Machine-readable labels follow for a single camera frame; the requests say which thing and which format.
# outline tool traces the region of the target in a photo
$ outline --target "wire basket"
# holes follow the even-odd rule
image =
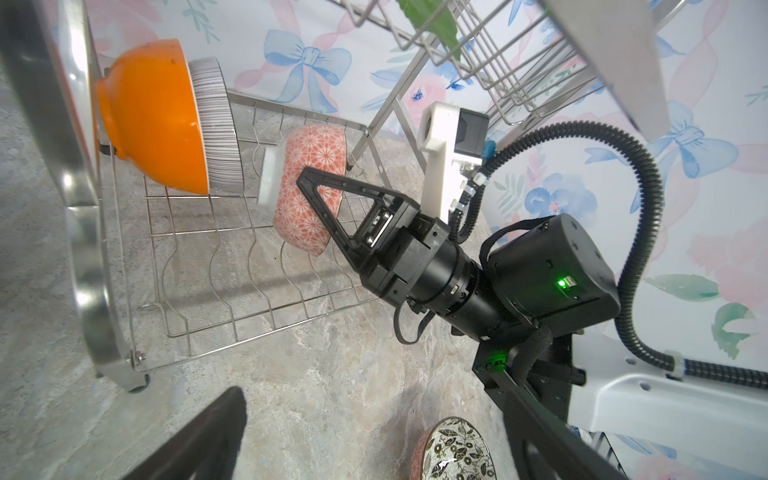
[[[362,7],[351,0],[331,1],[343,5],[355,25],[373,22],[390,30],[400,48],[418,45],[435,65],[449,61],[460,78],[475,78],[493,102],[488,112],[492,125],[499,121],[518,125],[531,116],[548,116],[592,93],[588,88],[598,79],[541,8],[527,26],[513,30],[501,28],[508,25],[505,7],[511,0],[443,0],[416,29],[397,2],[371,0]],[[458,44],[453,48],[445,47],[429,33],[432,23],[446,10],[452,13],[458,29]],[[521,42],[536,28],[552,30],[552,38],[542,48],[528,52]]]
[[[257,102],[272,110],[282,108],[283,113],[233,106],[240,119],[236,123],[246,186],[242,195],[173,190],[128,162],[102,156],[112,284],[140,372],[228,349],[375,299],[360,286],[334,242],[320,257],[312,257],[284,242],[271,217],[257,206],[264,147],[277,145],[283,135],[319,117],[312,112],[296,116],[298,109]],[[345,125],[338,118],[326,120]],[[356,135],[360,132],[350,128],[348,141]],[[382,184],[375,167],[356,166],[348,174]],[[368,198],[344,193],[340,223],[353,233],[370,206]]]

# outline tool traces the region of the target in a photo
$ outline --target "metal rack leg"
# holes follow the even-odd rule
[[[149,376],[134,370],[133,353],[118,325],[94,174],[98,158],[92,87],[98,68],[83,1],[63,3],[56,43],[41,5],[3,2],[0,52],[65,204],[74,300],[88,353],[98,373],[129,392],[139,391]]]

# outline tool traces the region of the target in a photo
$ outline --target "orange bowl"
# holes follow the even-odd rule
[[[212,186],[241,192],[240,152],[226,88],[215,59],[204,61],[204,74],[218,75],[219,79],[214,85],[218,110],[213,129],[225,135],[224,142],[219,135],[214,147],[217,151],[224,147],[227,152],[225,176],[233,179],[227,184],[231,188],[221,188],[210,181],[220,172],[210,171],[212,159],[207,158],[204,146],[206,125],[200,122],[203,115],[198,110],[190,78],[193,64],[187,65],[178,40],[153,41],[123,53],[108,75],[97,83],[101,116],[117,156],[131,161],[159,184],[201,195],[208,194]],[[226,110],[225,115],[220,114],[222,110]]]

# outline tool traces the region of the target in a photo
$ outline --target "dish rack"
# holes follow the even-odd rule
[[[443,0],[421,28],[411,31],[402,14],[397,20],[379,0],[362,7],[350,0],[330,1],[347,8],[356,25],[373,22],[390,30],[401,47],[421,48],[368,125],[230,92],[245,174],[243,195],[199,196],[167,189],[116,161],[108,145],[107,155],[99,153],[99,138],[106,138],[99,134],[94,94],[101,71],[83,0],[59,2],[56,39],[38,0],[11,2],[0,12],[7,27],[0,28],[0,49],[8,76],[65,204],[75,305],[98,376],[138,392],[156,369],[375,299],[359,285],[335,245],[316,259],[308,257],[286,245],[258,210],[263,149],[293,128],[309,122],[344,127],[348,143],[355,144],[348,150],[348,174],[392,188],[373,138],[394,113],[425,169],[402,97],[428,60],[450,61],[461,78],[474,76],[489,92],[492,125],[513,125],[497,142],[500,147],[589,94],[597,78],[594,66],[577,55],[590,51],[589,41],[581,45],[565,35],[511,66],[507,52],[525,32],[504,42],[488,33],[511,0]],[[568,0],[542,1],[568,7]],[[608,1],[584,0],[580,5],[597,8]],[[389,8],[397,8],[390,3]],[[684,0],[658,2],[655,28],[682,5]],[[428,34],[430,21],[446,8],[462,34],[450,50]],[[548,22],[557,10],[542,11],[527,31]],[[458,48],[460,60],[453,57]],[[569,73],[563,74],[566,68]],[[640,86],[653,86],[654,75],[652,71],[649,81],[641,79]],[[652,103],[647,108],[657,109]],[[270,125],[276,127],[272,137],[260,134]],[[356,229],[368,207],[366,199],[345,195],[339,219],[345,228]]]

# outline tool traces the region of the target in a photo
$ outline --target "blue bow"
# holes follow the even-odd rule
[[[714,138],[705,138],[701,129],[692,125],[694,116],[688,108],[672,100],[669,102],[670,120],[672,128],[654,143],[648,145],[648,151],[654,158],[674,142],[677,148],[667,152],[657,163],[661,180],[667,186],[667,177],[670,169],[679,154],[683,158],[683,172],[688,178],[701,178],[723,170],[731,165],[739,157],[739,149],[736,145]],[[619,159],[613,152],[604,148],[587,148],[590,154],[587,163]],[[630,212],[640,208],[640,191],[634,197]]]
[[[338,85],[352,63],[352,55],[343,48],[331,48],[321,52],[318,48],[305,47],[301,38],[288,31],[269,30],[264,42],[264,58],[272,65],[296,65],[288,75],[283,93],[275,100],[286,104],[296,100],[304,88],[304,67],[310,72],[310,105],[314,111],[333,114],[337,110],[330,104],[317,81],[316,74],[331,85]]]

